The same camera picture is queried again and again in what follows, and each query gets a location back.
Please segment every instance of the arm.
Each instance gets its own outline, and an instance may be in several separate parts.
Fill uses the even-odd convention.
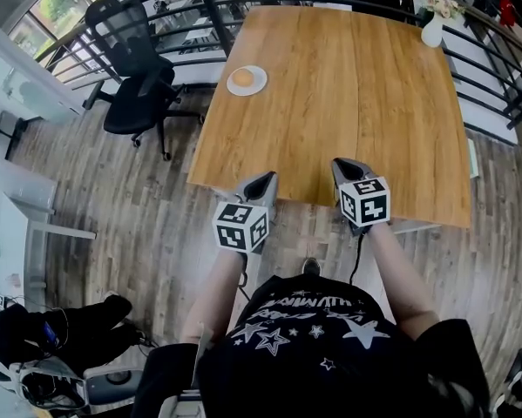
[[[198,344],[200,323],[214,332],[213,342],[226,335],[244,265],[246,261],[238,253],[219,250],[214,267],[185,320],[180,342]]]
[[[408,261],[389,225],[373,225],[369,237],[397,325],[415,340],[438,323],[429,289]]]

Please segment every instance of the chair backrest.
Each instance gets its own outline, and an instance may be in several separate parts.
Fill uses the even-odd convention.
[[[138,76],[171,64],[154,49],[146,19],[140,2],[124,7],[119,0],[96,0],[86,10],[86,25],[96,45],[120,76]],[[127,25],[131,27],[119,30]]]

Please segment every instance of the cable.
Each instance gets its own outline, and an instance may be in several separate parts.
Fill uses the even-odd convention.
[[[7,299],[8,300],[24,299],[24,300],[29,301],[30,303],[33,303],[34,305],[38,305],[39,307],[45,308],[48,311],[60,310],[63,313],[63,316],[65,317],[65,324],[66,324],[65,333],[66,333],[66,336],[65,336],[65,339],[64,339],[63,343],[55,348],[55,351],[60,350],[61,348],[63,348],[67,344],[67,341],[69,340],[69,320],[67,319],[67,313],[65,312],[65,310],[63,308],[61,308],[61,307],[51,308],[51,307],[48,307],[47,305],[42,305],[40,303],[37,303],[34,300],[30,299],[29,297],[26,297],[26,296],[23,296],[23,295],[18,295],[18,296],[15,296],[15,297],[9,297]],[[51,354],[47,354],[44,357],[44,359],[47,359],[50,356],[51,356]]]
[[[359,259],[362,256],[362,242],[363,237],[365,237],[365,233],[362,233],[359,236],[359,239],[357,239],[357,255],[356,255],[356,264],[354,265],[354,270],[351,272],[351,275],[349,276],[349,284],[353,285],[354,276],[357,273],[357,268],[359,267]]]
[[[137,345],[137,347],[139,348],[139,351],[142,353],[142,355],[147,358],[148,357],[148,354],[150,354],[150,352],[148,354],[146,354],[145,352],[142,351],[142,348],[140,347],[140,344]]]
[[[240,289],[241,293],[245,296],[245,299],[247,299],[247,301],[251,301],[251,298],[247,295],[245,290],[241,286],[239,286],[238,288]]]

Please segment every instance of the white desk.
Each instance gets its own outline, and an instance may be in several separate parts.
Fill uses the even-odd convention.
[[[51,209],[22,204],[26,209],[40,211],[44,214],[54,213]],[[54,226],[43,221],[31,219],[7,195],[1,194],[0,207],[0,293],[7,297],[25,296],[43,304],[43,295],[36,296],[34,290],[45,289],[42,274],[31,272],[32,235],[39,231],[57,233],[81,239],[96,239],[95,233]],[[17,299],[24,305],[24,299]]]
[[[208,19],[206,17],[201,17],[193,24],[193,26],[205,24],[207,22],[207,20]],[[194,40],[197,38],[210,37],[210,35],[212,34],[212,31],[213,31],[213,28],[203,28],[201,30],[192,30],[187,33],[185,40]]]
[[[189,0],[178,0],[177,2],[171,2],[167,5],[167,10],[178,10],[183,8],[186,4],[189,4]]]

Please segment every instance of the white plate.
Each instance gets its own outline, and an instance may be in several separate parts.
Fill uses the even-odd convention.
[[[242,87],[234,84],[232,76],[238,70],[249,70],[253,73],[253,84],[251,86]],[[230,93],[233,93],[235,96],[251,96],[252,94],[261,91],[267,84],[267,81],[268,76],[266,71],[264,71],[262,68],[258,66],[247,65],[238,68],[232,74],[229,75],[229,78],[227,78],[226,81],[226,87],[230,91]]]

